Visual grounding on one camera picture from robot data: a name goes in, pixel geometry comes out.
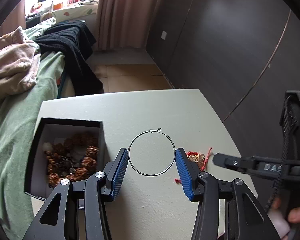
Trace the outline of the person's right hand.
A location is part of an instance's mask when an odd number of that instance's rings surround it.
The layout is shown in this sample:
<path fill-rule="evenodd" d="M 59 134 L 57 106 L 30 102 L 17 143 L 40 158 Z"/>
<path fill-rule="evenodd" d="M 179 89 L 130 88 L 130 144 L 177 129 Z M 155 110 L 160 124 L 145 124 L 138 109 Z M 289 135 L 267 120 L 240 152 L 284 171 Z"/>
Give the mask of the person's right hand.
<path fill-rule="evenodd" d="M 288 223 L 299 224 L 300 223 L 300 207 L 292 209 L 288 215 L 288 220 L 285 220 L 281 214 L 279 208 L 281 206 L 281 199 L 276 197 L 268 211 L 268 216 L 273 223 L 280 238 L 283 239 L 290 231 Z"/>

